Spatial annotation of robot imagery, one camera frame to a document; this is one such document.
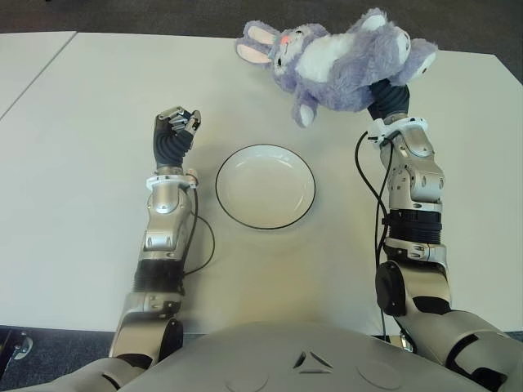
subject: bunny ear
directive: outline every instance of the bunny ear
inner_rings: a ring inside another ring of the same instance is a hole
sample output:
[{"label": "bunny ear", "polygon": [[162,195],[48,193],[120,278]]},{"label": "bunny ear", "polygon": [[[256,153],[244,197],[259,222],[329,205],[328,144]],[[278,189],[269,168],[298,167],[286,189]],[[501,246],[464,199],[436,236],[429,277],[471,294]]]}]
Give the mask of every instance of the bunny ear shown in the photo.
[{"label": "bunny ear", "polygon": [[259,20],[247,22],[244,28],[244,37],[251,38],[264,45],[272,45],[278,35],[278,30]]},{"label": "bunny ear", "polygon": [[268,65],[270,63],[268,52],[269,47],[263,46],[249,38],[236,40],[236,53],[249,63]]}]

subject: empty plate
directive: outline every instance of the empty plate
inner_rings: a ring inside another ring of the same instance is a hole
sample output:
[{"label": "empty plate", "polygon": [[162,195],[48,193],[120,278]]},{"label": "empty plate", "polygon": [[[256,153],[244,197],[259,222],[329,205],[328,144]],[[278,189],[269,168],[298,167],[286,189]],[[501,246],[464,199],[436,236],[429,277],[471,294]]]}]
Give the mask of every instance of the empty plate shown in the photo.
[{"label": "empty plate", "polygon": [[292,151],[277,145],[252,145],[221,165],[216,194],[224,211],[239,223],[279,229],[309,211],[315,182],[311,169]]}]

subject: purple plush toy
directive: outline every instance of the purple plush toy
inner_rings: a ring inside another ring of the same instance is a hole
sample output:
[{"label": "purple plush toy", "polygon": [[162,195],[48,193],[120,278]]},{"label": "purple plush toy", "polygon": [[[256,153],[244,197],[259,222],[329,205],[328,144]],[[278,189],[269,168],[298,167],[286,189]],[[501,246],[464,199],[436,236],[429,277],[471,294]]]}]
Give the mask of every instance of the purple plush toy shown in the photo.
[{"label": "purple plush toy", "polygon": [[318,104],[360,111],[373,103],[369,85],[388,78],[405,85],[436,58],[437,46],[409,35],[375,8],[346,33],[329,34],[320,24],[282,33],[260,21],[245,25],[236,52],[249,63],[270,68],[278,85],[296,92],[293,118],[308,127]]}]

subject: black rubber joint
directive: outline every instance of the black rubber joint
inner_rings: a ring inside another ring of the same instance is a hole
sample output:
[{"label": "black rubber joint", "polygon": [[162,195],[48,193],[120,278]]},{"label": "black rubber joint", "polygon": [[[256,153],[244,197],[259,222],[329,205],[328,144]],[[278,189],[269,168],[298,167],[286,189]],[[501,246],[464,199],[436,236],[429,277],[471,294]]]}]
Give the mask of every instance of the black rubber joint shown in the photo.
[{"label": "black rubber joint", "polygon": [[174,132],[169,118],[154,121],[154,158],[157,167],[181,167],[183,158],[190,150],[194,135],[186,130]]},{"label": "black rubber joint", "polygon": [[184,294],[183,263],[174,260],[141,260],[134,274],[134,292]]},{"label": "black rubber joint", "polygon": [[410,92],[407,86],[391,86],[389,79],[383,79],[371,84],[369,89],[374,97],[374,103],[368,107],[373,120],[409,112]]},{"label": "black rubber joint", "polygon": [[441,214],[416,210],[391,210],[389,236],[414,243],[440,244]]}]

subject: black cable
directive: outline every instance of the black cable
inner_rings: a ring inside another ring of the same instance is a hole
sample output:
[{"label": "black cable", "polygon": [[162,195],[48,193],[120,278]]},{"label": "black cable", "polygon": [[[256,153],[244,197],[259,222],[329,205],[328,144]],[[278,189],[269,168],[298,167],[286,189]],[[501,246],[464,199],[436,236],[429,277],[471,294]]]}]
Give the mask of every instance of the black cable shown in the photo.
[{"label": "black cable", "polygon": [[205,225],[207,225],[207,227],[209,228],[209,231],[211,232],[212,250],[211,250],[211,256],[207,259],[207,261],[205,261],[200,267],[195,268],[195,269],[193,269],[193,270],[191,270],[189,272],[185,272],[184,276],[191,275],[191,274],[193,274],[195,272],[200,271],[202,268],[206,267],[211,262],[212,257],[214,256],[214,251],[216,249],[216,237],[214,236],[214,231],[212,230],[211,225],[204,218],[202,218],[200,215],[198,215],[199,204],[198,204],[198,192],[196,191],[196,188],[193,189],[193,195],[194,195],[194,212],[191,212],[191,215],[194,216],[193,226],[190,229],[189,239],[187,240],[187,246],[186,246],[186,249],[183,252],[182,260],[184,261],[184,263],[187,260],[187,255],[189,254],[190,245],[193,242],[194,232],[196,231],[196,222],[198,221],[198,219],[200,219]]},{"label": "black cable", "polygon": [[[382,196],[383,196],[383,191],[385,190],[385,185],[387,184],[387,178],[391,172],[391,166],[392,166],[392,152],[393,152],[393,149],[394,149],[394,143],[392,142],[391,139],[387,139],[385,138],[385,141],[389,144],[389,148],[390,148],[390,154],[389,154],[389,162],[387,164],[387,171],[385,172],[385,176],[383,177],[383,182],[382,182],[382,188],[379,190],[379,199],[381,200],[382,199]],[[387,236],[387,231],[388,231],[388,224],[387,222],[385,221],[385,223],[383,224],[383,231],[382,231],[382,237],[380,238],[380,241],[379,243],[377,243],[377,240],[378,240],[378,222],[379,222],[379,204],[376,205],[376,222],[375,222],[375,226],[374,226],[374,246],[376,247],[376,258],[377,258],[377,264],[376,264],[376,268],[379,267],[379,255],[381,254],[382,252],[382,247],[383,247],[383,243],[385,242],[385,237]]]},{"label": "black cable", "polygon": [[[356,143],[354,158],[355,158],[355,164],[356,164],[356,168],[358,170],[358,173],[360,174],[362,180],[367,185],[367,187],[372,192],[372,194],[374,195],[374,197],[376,198],[376,201],[377,201],[377,203],[376,203],[376,220],[374,222],[374,262],[375,262],[376,270],[378,270],[380,254],[381,254],[383,243],[385,242],[385,237],[387,236],[387,230],[388,230],[388,224],[385,223],[384,227],[383,227],[382,237],[380,238],[380,241],[378,242],[379,209],[381,208],[382,212],[383,212],[383,216],[387,217],[387,209],[385,208],[385,205],[383,204],[382,196],[383,196],[383,191],[385,190],[385,185],[387,183],[387,178],[388,178],[389,173],[391,171],[392,152],[393,152],[394,144],[392,143],[392,140],[387,139],[387,138],[385,139],[390,144],[391,153],[390,153],[390,156],[389,156],[389,162],[387,164],[387,171],[385,173],[385,176],[383,177],[382,186],[381,186],[379,194],[378,194],[376,192],[376,190],[374,189],[374,187],[370,184],[369,180],[367,180],[367,177],[363,173],[363,170],[361,169],[361,165],[360,165],[360,159],[359,159],[360,146],[361,146],[361,142],[363,141],[363,139],[367,135],[368,135],[368,132],[364,132],[361,135],[361,137],[358,139],[358,142]],[[381,312],[381,318],[382,318],[382,332],[383,332],[382,339],[383,339],[383,341],[387,341],[387,330],[385,328],[385,316],[383,315],[383,310],[380,310],[380,312]]]},{"label": "black cable", "polygon": [[187,240],[186,249],[183,251],[183,256],[181,259],[185,263],[187,260],[187,254],[189,253],[190,244],[193,242],[194,237],[194,231],[196,230],[196,221],[198,220],[198,192],[196,191],[196,188],[193,188],[193,195],[194,195],[194,219],[193,219],[193,227],[190,229],[189,239]]},{"label": "black cable", "polygon": [[374,190],[373,186],[370,184],[369,180],[367,180],[367,177],[363,173],[363,170],[361,170],[361,166],[360,166],[360,158],[359,158],[360,145],[361,145],[361,142],[363,141],[363,139],[367,135],[368,135],[368,132],[365,131],[363,133],[363,135],[361,135],[361,137],[358,140],[358,142],[356,143],[356,150],[354,152],[354,160],[355,160],[355,163],[356,163],[356,169],[358,169],[358,173],[360,174],[361,179],[367,185],[367,187],[370,189],[370,191],[373,193],[374,197],[378,201],[379,206],[382,208],[383,214],[386,215],[387,214],[387,209],[385,208],[385,205],[383,204],[382,200],[379,198],[378,193]]},{"label": "black cable", "polygon": [[212,237],[212,250],[211,250],[211,256],[209,256],[209,258],[207,259],[207,261],[205,261],[200,267],[198,268],[195,268],[195,269],[192,269],[191,271],[189,272],[185,272],[184,273],[184,276],[188,276],[188,275],[191,275],[195,272],[198,272],[200,270],[202,270],[203,268],[207,267],[207,265],[211,262],[212,260],[212,257],[214,256],[214,250],[216,249],[216,239],[214,237],[214,231],[212,230],[212,227],[211,225],[209,224],[209,222],[207,222],[204,218],[202,218],[201,216],[197,216],[198,219],[200,219],[205,225],[207,225],[207,227],[209,228],[209,231],[211,232],[211,237]]}]

